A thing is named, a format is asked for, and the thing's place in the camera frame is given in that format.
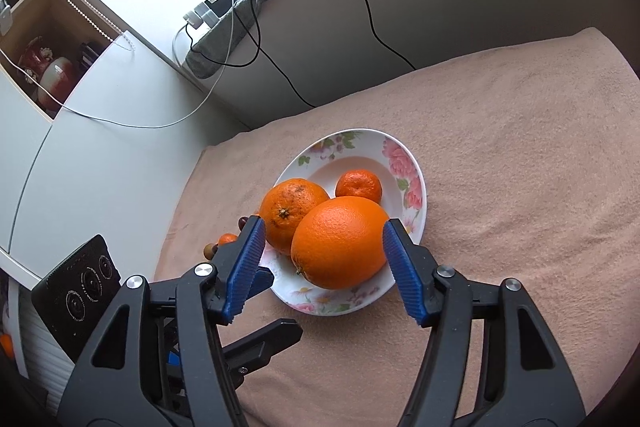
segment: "orange object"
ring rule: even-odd
[[[310,283],[328,290],[356,286],[386,263],[384,209],[367,198],[343,196],[325,201],[300,222],[291,260]]]
[[[0,346],[11,360],[15,360],[14,343],[8,334],[0,335]]]
[[[345,172],[335,185],[335,197],[358,196],[380,204],[382,185],[380,179],[367,169]]]
[[[223,233],[218,240],[218,246],[226,245],[226,243],[234,242],[238,236],[235,233]]]
[[[276,251],[290,255],[293,233],[302,218],[328,199],[324,188],[302,178],[273,187],[262,200],[259,212],[266,226],[267,242]]]

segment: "white floral plate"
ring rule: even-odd
[[[335,197],[335,185],[351,169],[368,169],[380,178],[380,205],[389,217],[402,220],[414,243],[419,243],[427,219],[427,187],[414,156],[397,139],[372,129],[348,129],[307,147],[284,169],[276,185],[305,178]],[[285,304],[310,315],[344,315],[382,297],[396,283],[388,264],[371,279],[344,290],[325,290],[296,274],[291,259],[266,245],[261,266],[271,269],[271,289]]]

